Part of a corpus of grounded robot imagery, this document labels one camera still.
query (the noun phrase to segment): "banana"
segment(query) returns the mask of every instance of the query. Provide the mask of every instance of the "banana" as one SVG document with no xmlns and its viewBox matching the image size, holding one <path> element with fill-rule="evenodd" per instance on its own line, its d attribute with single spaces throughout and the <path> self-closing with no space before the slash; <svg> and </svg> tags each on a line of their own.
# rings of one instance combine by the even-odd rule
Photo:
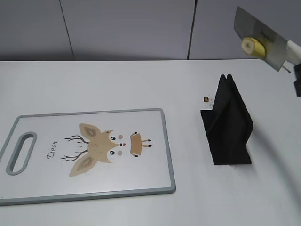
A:
<svg viewBox="0 0 301 226">
<path fill-rule="evenodd" d="M 264 46 L 254 38 L 243 38 L 241 42 L 241 48 L 250 56 L 261 60 L 265 58 L 266 53 Z"/>
</svg>

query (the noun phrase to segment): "black triangular stand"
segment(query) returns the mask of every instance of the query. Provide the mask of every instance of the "black triangular stand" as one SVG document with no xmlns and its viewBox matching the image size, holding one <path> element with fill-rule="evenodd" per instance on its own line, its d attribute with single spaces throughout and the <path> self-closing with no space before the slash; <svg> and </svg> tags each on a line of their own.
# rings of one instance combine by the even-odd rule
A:
<svg viewBox="0 0 301 226">
<path fill-rule="evenodd" d="M 252 119 L 230 74 L 221 75 L 212 110 L 201 110 L 215 165 L 251 164 Z"/>
</svg>

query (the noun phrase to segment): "white tabletop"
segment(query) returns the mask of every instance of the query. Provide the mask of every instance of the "white tabletop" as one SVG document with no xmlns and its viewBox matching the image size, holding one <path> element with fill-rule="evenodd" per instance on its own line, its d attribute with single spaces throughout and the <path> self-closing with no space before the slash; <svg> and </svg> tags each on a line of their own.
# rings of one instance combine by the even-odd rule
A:
<svg viewBox="0 0 301 226">
<path fill-rule="evenodd" d="M 232 74 L 253 119 L 252 165 L 213 165 L 200 110 L 210 109 L 203 98 L 214 98 L 221 74 Z M 0 62 L 0 146 L 21 114 L 160 107 L 176 182 L 168 195 L 0 207 L 0 224 L 299 226 L 293 82 L 260 60 Z"/>
</svg>

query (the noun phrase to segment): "white knife handle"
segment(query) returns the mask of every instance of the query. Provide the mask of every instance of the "white knife handle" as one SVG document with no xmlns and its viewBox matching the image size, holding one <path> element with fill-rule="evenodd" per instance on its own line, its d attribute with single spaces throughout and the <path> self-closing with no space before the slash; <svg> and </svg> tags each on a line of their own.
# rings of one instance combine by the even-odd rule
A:
<svg viewBox="0 0 301 226">
<path fill-rule="evenodd" d="M 301 64 L 301 47 L 293 41 L 288 41 L 286 45 L 286 60 L 294 66 Z"/>
</svg>

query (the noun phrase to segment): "cutting board handle hole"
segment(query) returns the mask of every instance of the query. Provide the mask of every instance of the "cutting board handle hole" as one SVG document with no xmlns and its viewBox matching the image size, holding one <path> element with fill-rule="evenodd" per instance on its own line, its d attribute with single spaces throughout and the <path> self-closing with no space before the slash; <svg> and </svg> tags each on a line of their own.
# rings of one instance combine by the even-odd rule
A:
<svg viewBox="0 0 301 226">
<path fill-rule="evenodd" d="M 6 172 L 9 175 L 14 176 L 25 170 L 36 139 L 37 134 L 34 132 L 27 132 L 19 137 L 6 167 Z"/>
</svg>

